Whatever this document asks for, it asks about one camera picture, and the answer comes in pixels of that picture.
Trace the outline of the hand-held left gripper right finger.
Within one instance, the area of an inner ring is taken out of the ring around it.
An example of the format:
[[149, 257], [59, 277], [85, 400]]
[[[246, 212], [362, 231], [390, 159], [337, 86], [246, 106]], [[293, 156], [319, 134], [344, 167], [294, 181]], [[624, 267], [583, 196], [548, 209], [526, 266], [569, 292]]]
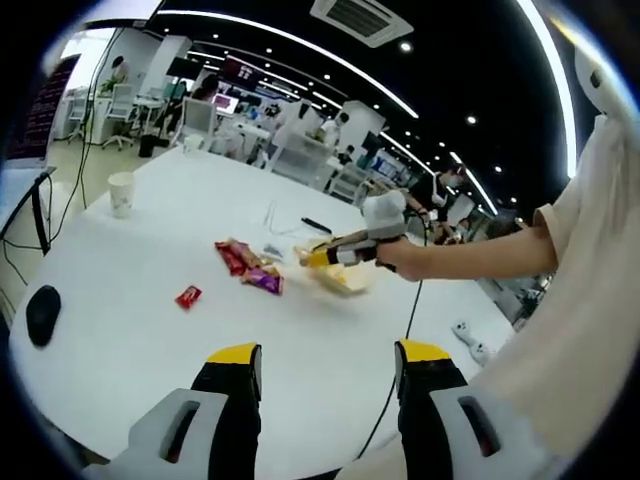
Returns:
[[395, 343], [409, 479], [548, 479], [552, 456], [511, 405], [466, 382], [441, 348]]

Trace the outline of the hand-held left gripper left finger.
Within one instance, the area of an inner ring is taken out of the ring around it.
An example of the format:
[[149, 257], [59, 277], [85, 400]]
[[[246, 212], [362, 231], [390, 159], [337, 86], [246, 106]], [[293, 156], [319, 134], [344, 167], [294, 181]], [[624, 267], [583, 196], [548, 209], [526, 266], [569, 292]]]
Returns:
[[85, 479], [253, 479], [261, 432], [261, 346], [212, 354], [189, 389], [167, 394], [129, 430], [128, 445]]

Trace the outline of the person's right hand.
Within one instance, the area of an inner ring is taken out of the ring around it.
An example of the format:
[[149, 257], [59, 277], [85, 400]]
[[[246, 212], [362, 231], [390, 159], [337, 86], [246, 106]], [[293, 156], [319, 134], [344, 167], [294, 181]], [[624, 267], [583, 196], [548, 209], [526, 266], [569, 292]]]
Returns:
[[415, 245], [405, 237], [394, 242], [380, 243], [377, 246], [377, 261], [411, 282], [429, 277], [427, 248]]

